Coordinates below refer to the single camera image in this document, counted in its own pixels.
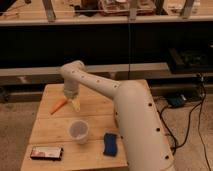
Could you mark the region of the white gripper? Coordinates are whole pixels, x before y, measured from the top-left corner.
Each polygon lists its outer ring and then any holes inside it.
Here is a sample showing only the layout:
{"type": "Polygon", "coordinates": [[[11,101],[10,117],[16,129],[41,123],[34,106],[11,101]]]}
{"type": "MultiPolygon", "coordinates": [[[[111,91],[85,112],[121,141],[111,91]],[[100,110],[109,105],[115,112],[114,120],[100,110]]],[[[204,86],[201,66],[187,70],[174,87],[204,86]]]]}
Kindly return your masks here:
{"type": "Polygon", "coordinates": [[[71,103],[72,103],[73,109],[76,112],[79,112],[81,110],[80,100],[79,100],[78,97],[76,97],[78,95],[78,93],[79,93],[79,83],[76,82],[76,81],[65,80],[64,81],[63,92],[64,92],[64,95],[67,98],[71,99],[71,103]]]}

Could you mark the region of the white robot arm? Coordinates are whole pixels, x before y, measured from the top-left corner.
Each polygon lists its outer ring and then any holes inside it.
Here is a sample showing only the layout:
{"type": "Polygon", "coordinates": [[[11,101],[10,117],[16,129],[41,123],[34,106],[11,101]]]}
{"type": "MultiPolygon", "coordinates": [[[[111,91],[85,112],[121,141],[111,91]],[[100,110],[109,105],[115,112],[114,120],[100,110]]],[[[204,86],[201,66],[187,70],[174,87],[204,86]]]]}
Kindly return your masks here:
{"type": "Polygon", "coordinates": [[[82,84],[113,101],[129,171],[175,171],[172,150],[147,85],[89,74],[79,60],[63,65],[60,74],[66,97],[74,99],[82,84]]]}

